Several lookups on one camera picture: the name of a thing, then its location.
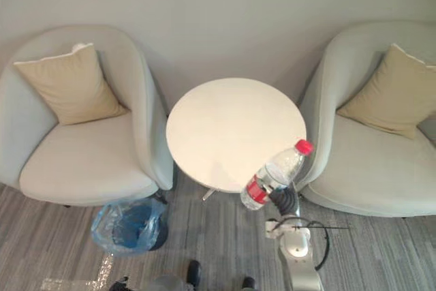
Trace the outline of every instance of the round white table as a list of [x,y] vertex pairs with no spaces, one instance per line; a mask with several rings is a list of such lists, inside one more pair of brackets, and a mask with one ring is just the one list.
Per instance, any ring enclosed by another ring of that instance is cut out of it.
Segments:
[[170,152],[193,180],[240,192],[262,165],[306,138],[305,122],[282,92],[246,78],[223,78],[186,93],[166,127]]

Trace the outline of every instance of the blue plastic bag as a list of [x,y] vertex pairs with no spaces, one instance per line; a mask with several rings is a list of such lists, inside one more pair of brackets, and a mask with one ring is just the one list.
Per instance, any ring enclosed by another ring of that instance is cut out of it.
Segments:
[[93,240],[114,256],[143,254],[160,247],[168,235],[161,217],[167,205],[152,198],[105,205],[91,227]]

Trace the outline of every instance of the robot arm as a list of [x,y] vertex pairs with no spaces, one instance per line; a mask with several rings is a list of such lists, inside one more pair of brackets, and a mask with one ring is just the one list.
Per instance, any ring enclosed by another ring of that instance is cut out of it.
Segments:
[[266,222],[266,237],[279,240],[279,258],[287,290],[323,291],[313,262],[310,230],[296,227],[306,221],[300,217],[297,193],[294,188],[287,188],[269,197],[280,211],[282,221]]

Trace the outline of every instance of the plastic water bottle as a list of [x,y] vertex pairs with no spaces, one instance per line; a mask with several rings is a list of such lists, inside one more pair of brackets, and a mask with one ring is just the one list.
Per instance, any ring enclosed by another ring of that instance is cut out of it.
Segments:
[[295,147],[286,149],[269,160],[248,182],[240,193],[243,204],[252,211],[262,208],[268,195],[275,189],[283,189],[294,182],[302,168],[305,156],[313,150],[309,141],[300,140]]

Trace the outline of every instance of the gray armchair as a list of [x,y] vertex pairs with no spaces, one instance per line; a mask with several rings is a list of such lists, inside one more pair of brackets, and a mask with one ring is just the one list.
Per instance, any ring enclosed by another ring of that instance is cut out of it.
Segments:
[[316,149],[297,184],[309,200],[361,215],[436,214],[436,148],[426,137],[434,133],[435,120],[425,121],[410,140],[336,115],[392,43],[436,64],[436,25],[431,24],[358,25],[328,45],[300,107]]
[[[102,71],[130,113],[60,126],[13,62],[95,45]],[[0,182],[38,200],[76,206],[145,197],[172,187],[166,114],[142,53],[123,32],[61,27],[29,40],[0,77]]]

